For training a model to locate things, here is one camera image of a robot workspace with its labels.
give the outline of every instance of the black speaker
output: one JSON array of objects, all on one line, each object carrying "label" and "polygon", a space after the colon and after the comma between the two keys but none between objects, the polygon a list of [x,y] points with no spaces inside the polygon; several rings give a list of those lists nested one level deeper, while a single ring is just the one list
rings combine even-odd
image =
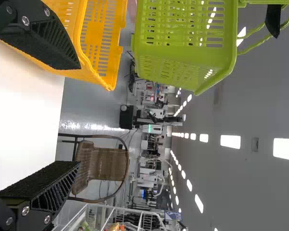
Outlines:
[{"label": "black speaker", "polygon": [[122,105],[119,125],[121,129],[132,129],[134,106]]}]

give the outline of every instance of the ceiling light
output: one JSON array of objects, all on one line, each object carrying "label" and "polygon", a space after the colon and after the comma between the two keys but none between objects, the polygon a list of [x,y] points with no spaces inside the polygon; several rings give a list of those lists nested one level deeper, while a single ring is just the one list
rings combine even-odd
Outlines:
[{"label": "ceiling light", "polygon": [[[237,35],[238,37],[244,37],[246,36],[246,26],[240,31],[240,33]],[[243,39],[237,39],[236,40],[236,46],[238,47],[243,42]]]},{"label": "ceiling light", "polygon": [[209,135],[208,135],[208,134],[200,134],[199,140],[200,140],[201,142],[207,143],[207,142],[209,141]]},{"label": "ceiling light", "polygon": [[196,140],[196,134],[195,133],[191,133],[191,140]]},{"label": "ceiling light", "polygon": [[188,187],[189,191],[192,191],[193,190],[192,183],[189,180],[187,180],[186,184],[187,184],[187,187]]},{"label": "ceiling light", "polygon": [[238,47],[243,42],[243,39],[237,39],[236,40],[236,46]]},{"label": "ceiling light", "polygon": [[221,146],[240,149],[241,137],[240,136],[221,135]]},{"label": "ceiling light", "polygon": [[246,26],[240,31],[240,33],[237,35],[238,37],[244,37],[246,36]]},{"label": "ceiling light", "polygon": [[203,213],[203,203],[201,202],[201,199],[199,198],[199,196],[197,194],[195,195],[195,202],[196,202],[200,212]]},{"label": "ceiling light", "polygon": [[183,177],[183,179],[185,179],[185,177],[186,177],[186,174],[185,174],[185,172],[184,172],[184,170],[182,170],[182,177]]},{"label": "ceiling light", "polygon": [[274,139],[273,156],[289,160],[289,139]]},{"label": "ceiling light", "polygon": [[187,97],[187,101],[190,102],[192,99],[192,94],[190,94],[188,97]]}]

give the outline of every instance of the screw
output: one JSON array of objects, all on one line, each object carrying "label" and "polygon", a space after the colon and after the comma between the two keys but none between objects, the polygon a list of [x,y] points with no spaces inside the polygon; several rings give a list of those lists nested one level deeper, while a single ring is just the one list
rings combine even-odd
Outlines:
[{"label": "screw", "polygon": [[24,216],[26,216],[29,213],[29,211],[30,211],[29,206],[26,206],[26,207],[23,208],[23,211],[21,212],[21,215],[24,217]]},{"label": "screw", "polygon": [[21,20],[23,21],[23,24],[24,24],[25,26],[28,26],[28,25],[30,24],[30,21],[29,21],[29,19],[28,19],[26,16],[23,16],[23,17],[21,18]]},{"label": "screw", "polygon": [[50,221],[50,216],[48,215],[45,217],[44,224],[48,224],[49,221]]},{"label": "screw", "polygon": [[12,14],[13,13],[13,10],[10,6],[7,6],[6,7],[6,11],[9,13],[9,14]]},{"label": "screw", "polygon": [[13,223],[13,218],[12,217],[8,218],[7,221],[6,221],[6,225],[9,226],[12,223]]},{"label": "screw", "polygon": [[48,9],[48,8],[45,8],[45,9],[44,9],[44,12],[45,12],[45,14],[46,14],[46,16],[47,16],[47,17],[49,17],[49,16],[50,16],[50,11],[49,11],[49,9]]}]

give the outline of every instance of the metal frame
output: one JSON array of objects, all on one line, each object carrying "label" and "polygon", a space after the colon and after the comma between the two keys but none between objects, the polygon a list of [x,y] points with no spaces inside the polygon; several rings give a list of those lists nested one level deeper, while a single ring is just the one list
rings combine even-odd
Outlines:
[{"label": "metal frame", "polygon": [[103,224],[100,231],[104,231],[104,228],[107,225],[109,225],[110,223],[113,223],[113,221],[111,220],[111,217],[113,217],[115,222],[122,223],[122,219],[117,219],[117,216],[125,215],[126,213],[140,214],[138,226],[135,227],[137,229],[137,231],[150,231],[150,230],[152,230],[153,216],[156,216],[158,218],[160,225],[161,225],[161,229],[163,231],[167,231],[167,229],[163,223],[162,218],[160,217],[160,215],[158,213],[155,213],[155,212],[122,208],[122,207],[114,207],[114,206],[101,205],[101,204],[94,204],[91,206],[111,209],[111,212],[108,215],[108,218],[105,221],[105,223]]},{"label": "metal frame", "polygon": [[109,135],[75,135],[75,134],[67,134],[67,133],[58,133],[58,136],[63,136],[63,137],[72,137],[74,138],[74,141],[68,141],[68,140],[63,140],[61,142],[63,143],[73,143],[74,144],[74,149],[73,149],[73,157],[72,157],[72,161],[75,161],[75,155],[76,155],[76,150],[77,150],[77,144],[80,143],[80,141],[78,141],[79,138],[83,138],[83,140],[85,138],[106,138],[106,139],[115,139],[115,140],[119,140],[123,143],[124,147],[125,147],[125,153],[126,153],[126,168],[125,168],[125,177],[124,180],[122,181],[122,183],[120,184],[120,186],[118,187],[118,189],[110,196],[98,199],[98,200],[89,200],[89,199],[85,199],[85,198],[77,198],[77,195],[75,195],[75,197],[69,197],[68,200],[72,200],[72,201],[80,201],[80,202],[85,202],[85,203],[90,203],[90,204],[95,204],[95,203],[100,203],[103,202],[104,200],[108,200],[112,197],[114,197],[122,188],[126,177],[128,175],[129,172],[129,152],[128,152],[128,147],[125,144],[125,142],[120,138],[120,137],[116,137],[116,136],[109,136]]}]

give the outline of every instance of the chair leg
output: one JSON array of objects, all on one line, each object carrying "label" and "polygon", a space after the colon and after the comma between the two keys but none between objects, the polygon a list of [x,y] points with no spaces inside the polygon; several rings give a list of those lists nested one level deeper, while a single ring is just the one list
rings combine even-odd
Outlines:
[{"label": "chair leg", "polygon": [[78,137],[75,137],[75,142],[74,142],[74,151],[73,151],[73,158],[72,161],[75,161],[75,155],[76,155],[76,147],[77,147],[77,143],[78,143]]},{"label": "chair leg", "polygon": [[77,148],[77,144],[79,143],[79,142],[78,142],[79,135],[66,134],[66,133],[58,133],[58,136],[73,137],[73,138],[75,138],[75,141],[62,141],[62,142],[64,142],[64,143],[74,143],[74,150],[73,150],[72,161],[75,161],[76,148]]}]

